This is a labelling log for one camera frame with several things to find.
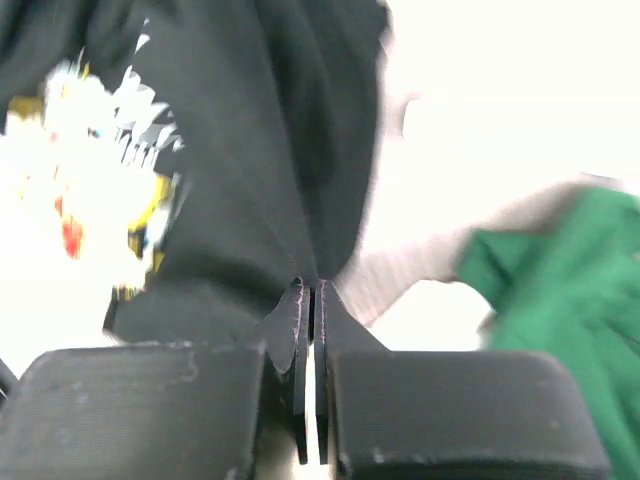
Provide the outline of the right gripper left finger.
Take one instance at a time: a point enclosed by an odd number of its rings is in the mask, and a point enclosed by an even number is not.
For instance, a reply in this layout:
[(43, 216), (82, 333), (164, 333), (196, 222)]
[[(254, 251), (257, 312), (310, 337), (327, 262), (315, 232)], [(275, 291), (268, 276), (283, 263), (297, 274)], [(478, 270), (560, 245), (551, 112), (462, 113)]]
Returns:
[(311, 295), (293, 283), (247, 339), (65, 349), (1, 409), (5, 479), (291, 479), (307, 461)]

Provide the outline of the black t shirt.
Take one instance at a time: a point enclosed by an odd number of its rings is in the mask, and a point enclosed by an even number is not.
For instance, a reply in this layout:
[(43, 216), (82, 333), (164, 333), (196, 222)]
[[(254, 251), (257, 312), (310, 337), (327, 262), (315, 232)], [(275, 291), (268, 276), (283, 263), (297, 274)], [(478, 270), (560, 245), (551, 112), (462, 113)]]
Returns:
[(80, 54), (168, 106), (159, 172), (185, 196), (152, 284), (115, 312), (128, 342), (248, 335), (290, 283), (335, 278), (356, 244), (388, 25), (375, 1), (5, 1), (1, 99)]

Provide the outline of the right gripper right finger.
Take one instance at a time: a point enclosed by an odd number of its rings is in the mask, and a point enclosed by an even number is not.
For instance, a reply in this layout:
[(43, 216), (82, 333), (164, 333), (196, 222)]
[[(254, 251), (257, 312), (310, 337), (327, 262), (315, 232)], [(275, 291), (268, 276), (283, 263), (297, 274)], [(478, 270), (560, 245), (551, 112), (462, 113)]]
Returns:
[(319, 456), (334, 479), (605, 479), (581, 392), (530, 351), (383, 346), (332, 283), (313, 293)]

